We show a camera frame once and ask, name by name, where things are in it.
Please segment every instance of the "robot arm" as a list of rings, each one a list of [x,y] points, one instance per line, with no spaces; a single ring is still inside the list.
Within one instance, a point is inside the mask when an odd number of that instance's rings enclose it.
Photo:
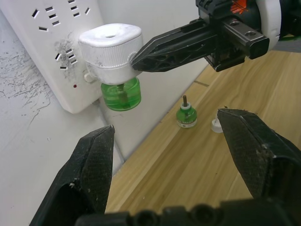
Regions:
[[[135,70],[165,72],[200,58],[217,71],[265,55],[279,39],[301,35],[298,0],[196,0],[199,19],[151,39]]]

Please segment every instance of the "socket hole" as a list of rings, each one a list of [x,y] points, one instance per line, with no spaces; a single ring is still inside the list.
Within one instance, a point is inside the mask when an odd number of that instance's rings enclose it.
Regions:
[[[247,36],[247,37],[252,37],[254,35],[256,35],[256,33],[252,32],[252,31],[249,31],[249,32],[245,33],[245,36]]]
[[[52,23],[53,26],[56,26],[56,25],[59,25],[59,24],[60,24],[59,21],[55,21],[55,22]]]
[[[69,50],[66,50],[66,53],[71,53],[73,50],[72,49],[69,49]]]
[[[230,23],[231,26],[236,26],[236,25],[239,25],[239,21],[232,21]]]
[[[56,17],[55,13],[49,16],[50,19],[55,18],[55,17]]]
[[[33,18],[36,18],[38,14],[39,14],[39,11],[36,9],[36,10],[33,12],[32,17],[33,17]]]
[[[74,17],[80,16],[79,13],[73,14]]]
[[[45,10],[46,10],[46,12],[49,12],[49,11],[53,10],[53,7],[48,7]]]
[[[69,59],[72,59],[72,58],[74,58],[75,57],[75,55],[74,54],[72,54],[72,55],[70,55],[70,56],[68,56],[69,57]]]
[[[90,8],[88,7],[85,11],[85,14],[88,15],[89,12],[90,12]]]
[[[48,28],[46,28],[46,27],[39,27],[39,30],[40,30],[40,31],[47,32],[47,31],[48,31]]]
[[[71,61],[71,64],[73,65],[73,64],[75,64],[76,62],[77,62],[77,59]]]
[[[60,57],[61,57],[61,54],[60,53],[58,53],[57,55],[56,55],[56,57],[55,57],[55,60],[57,61],[57,60],[59,60],[60,59]]]

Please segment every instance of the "green liquid bottle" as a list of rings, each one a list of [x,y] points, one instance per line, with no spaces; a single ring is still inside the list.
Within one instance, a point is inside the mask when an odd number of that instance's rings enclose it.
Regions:
[[[186,96],[183,96],[183,103],[176,117],[178,125],[183,128],[191,128],[197,124],[197,111],[187,102]]]
[[[101,89],[105,104],[114,111],[128,111],[141,102],[140,83],[137,78],[121,85],[102,84]]]

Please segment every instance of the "power strip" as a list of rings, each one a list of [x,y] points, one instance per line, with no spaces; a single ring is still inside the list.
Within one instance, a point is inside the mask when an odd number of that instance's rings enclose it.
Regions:
[[[0,0],[0,8],[65,110],[79,113],[101,96],[100,82],[85,81],[78,45],[103,25],[97,0]]]

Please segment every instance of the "white plastic cap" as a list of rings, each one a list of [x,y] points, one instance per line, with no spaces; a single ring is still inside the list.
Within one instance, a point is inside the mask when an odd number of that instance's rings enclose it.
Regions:
[[[92,77],[108,85],[119,85],[141,72],[130,61],[143,46],[140,27],[107,24],[80,35],[79,45]]]
[[[215,133],[222,133],[222,126],[221,126],[221,123],[219,121],[219,119],[216,118],[214,120],[212,120],[211,122],[211,129],[215,132]]]

